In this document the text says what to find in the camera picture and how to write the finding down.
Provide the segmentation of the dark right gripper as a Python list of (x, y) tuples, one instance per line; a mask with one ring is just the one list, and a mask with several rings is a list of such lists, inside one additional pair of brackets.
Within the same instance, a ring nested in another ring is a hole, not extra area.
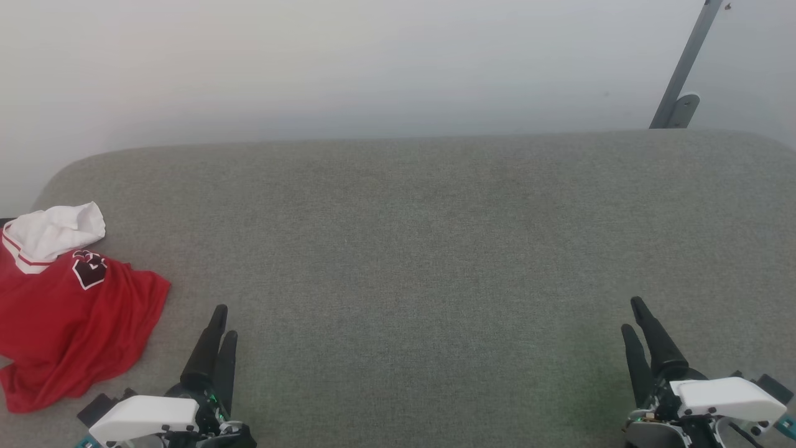
[(685, 377), (688, 361), (642, 298), (631, 298), (631, 309), (646, 338), (650, 366), (634, 327), (623, 324), (626, 365), (637, 406), (625, 422), (625, 446), (725, 447), (720, 432), (727, 428), (747, 439), (744, 426), (716, 413), (678, 414), (675, 405), (682, 400), (674, 395), (673, 386), (653, 377)]

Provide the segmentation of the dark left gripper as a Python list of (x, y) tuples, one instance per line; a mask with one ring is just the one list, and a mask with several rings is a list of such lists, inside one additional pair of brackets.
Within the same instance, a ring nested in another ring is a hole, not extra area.
[(257, 446), (249, 426), (231, 419), (238, 334), (235, 330), (225, 334), (227, 317), (228, 306), (218, 304), (185, 364), (181, 385), (172, 386), (165, 394), (198, 404), (194, 425), (165, 431), (167, 447)]

